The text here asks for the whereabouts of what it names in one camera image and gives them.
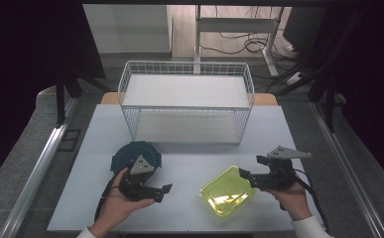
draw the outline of person's hand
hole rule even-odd
[[[143,199],[131,201],[126,198],[118,189],[127,168],[122,170],[112,184],[102,205],[101,213],[95,223],[89,227],[90,233],[95,237],[105,237],[105,235],[118,223],[123,222],[135,210],[152,205],[154,199]]]
[[[307,204],[306,190],[297,182],[294,182],[286,190],[265,190],[281,202],[288,211],[293,221],[304,220],[312,216]]]

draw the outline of translucent yellow tray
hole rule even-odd
[[[200,197],[219,217],[227,217],[251,197],[255,189],[242,178],[238,168],[233,166],[206,184],[200,190]]]

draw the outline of white shelf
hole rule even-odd
[[[234,112],[141,112],[135,141],[238,144]]]
[[[122,106],[250,108],[242,76],[132,74]]]

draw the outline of wooden table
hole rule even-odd
[[[118,104],[118,93],[107,92],[101,100],[101,104]],[[278,106],[276,97],[271,93],[254,93],[255,106]]]

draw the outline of white wire basket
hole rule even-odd
[[[118,97],[134,141],[239,144],[254,86],[246,63],[128,61]]]

